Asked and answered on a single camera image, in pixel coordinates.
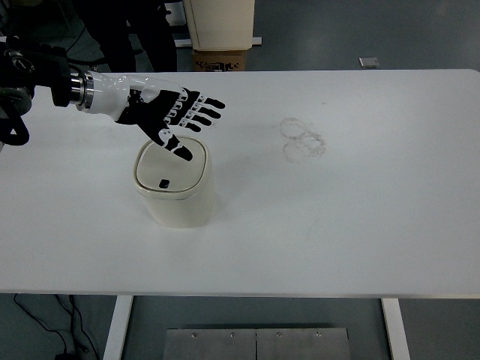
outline white table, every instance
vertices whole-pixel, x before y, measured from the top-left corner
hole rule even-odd
[[[141,130],[38,88],[30,142],[0,154],[0,291],[480,297],[479,73],[152,76],[226,103],[198,134],[210,223],[156,224],[133,183]]]

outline cable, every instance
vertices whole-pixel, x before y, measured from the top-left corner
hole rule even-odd
[[[80,40],[80,38],[82,37],[83,33],[85,32],[85,29],[86,29],[86,26],[84,25],[82,32],[80,32],[80,35],[78,35],[78,37],[76,38],[76,40],[68,47],[68,49],[67,49],[67,51],[66,51],[67,53],[68,53],[70,50],[72,50],[72,47],[74,47],[75,44],[78,43],[78,40]]]
[[[73,312],[73,309],[72,311],[68,310],[67,307],[63,304],[62,300],[60,300],[60,296],[58,295],[55,295],[55,298],[57,299],[57,302],[61,305],[61,307],[63,308],[63,310],[65,310],[68,315],[70,315],[70,334],[72,336],[72,340],[73,340],[73,345],[75,346],[75,353],[78,353],[78,349],[77,347],[79,347],[84,353],[88,353],[89,352],[89,348],[85,345],[83,345],[82,343],[80,343],[76,338],[75,338],[75,325],[74,325],[74,312]]]
[[[65,342],[65,339],[64,337],[62,336],[62,334],[60,334],[60,332],[56,331],[56,330],[51,330],[49,328],[47,328],[44,324],[41,323],[41,321],[39,319],[37,319],[35,316],[33,316],[31,313],[29,313],[18,301],[17,301],[17,296],[20,295],[20,294],[15,294],[15,296],[13,297],[13,301],[15,302],[15,304],[17,304],[18,306],[20,306],[20,308],[25,311],[25,313],[27,315],[29,315],[33,320],[35,320],[37,323],[40,324],[40,326],[46,331],[46,332],[55,332],[56,334],[58,334],[58,336],[61,338],[61,341],[63,341],[63,353],[66,354],[67,353],[67,343]]]
[[[95,358],[97,360],[100,360],[100,357],[98,356],[98,352],[97,350],[95,349],[95,346],[92,342],[92,339],[88,336],[88,334],[85,332],[85,330],[83,330],[83,319],[82,319],[82,313],[80,313],[80,310],[78,309],[78,307],[75,305],[75,301],[74,301],[74,296],[73,295],[69,295],[68,296],[68,299],[70,300],[70,303],[72,304],[72,307],[73,307],[73,314],[75,314],[75,311],[78,313],[79,315],[79,318],[80,318],[80,330],[82,331],[82,333],[87,337],[88,339],[88,342],[90,343],[91,345],[91,348],[93,349],[93,352],[95,353]]]

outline white robotic hand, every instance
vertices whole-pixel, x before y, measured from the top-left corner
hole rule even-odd
[[[218,100],[190,91],[174,82],[137,75],[107,76],[90,73],[93,91],[78,105],[87,113],[103,113],[119,124],[138,125],[158,145],[186,161],[192,154],[170,130],[178,125],[198,132],[209,126],[223,109]]]

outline metal plate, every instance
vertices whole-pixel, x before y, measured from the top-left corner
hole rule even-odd
[[[345,328],[191,329],[166,332],[164,360],[350,360]]]
[[[163,360],[255,360],[255,329],[168,330]]]
[[[350,360],[345,328],[256,330],[257,360]]]
[[[380,63],[375,57],[358,58],[358,60],[362,69],[378,69],[380,67]]]

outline gray floor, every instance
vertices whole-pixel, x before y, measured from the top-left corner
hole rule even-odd
[[[68,0],[61,4],[78,36],[83,24]],[[65,48],[76,40],[55,2],[14,13],[8,29]],[[376,56],[383,69],[480,71],[477,1],[256,0],[254,35],[263,38],[263,45],[248,51],[247,71],[359,70],[360,56]],[[139,47],[134,35],[132,41]],[[102,56],[88,33],[68,55],[90,60]],[[137,68],[152,69],[145,54],[137,57]],[[191,49],[178,50],[178,69],[192,71]],[[0,359],[54,359],[62,352],[62,341],[29,319],[13,297],[0,294]],[[115,298],[76,298],[85,330],[101,354]],[[73,351],[70,320],[52,295],[22,295],[20,301],[50,328],[64,330]],[[412,359],[480,359],[480,301],[402,300],[400,306]],[[377,299],[150,296],[133,303],[124,359],[162,359],[167,329],[282,326],[347,327],[353,359],[389,359]],[[82,354],[82,359],[94,358],[92,351]]]

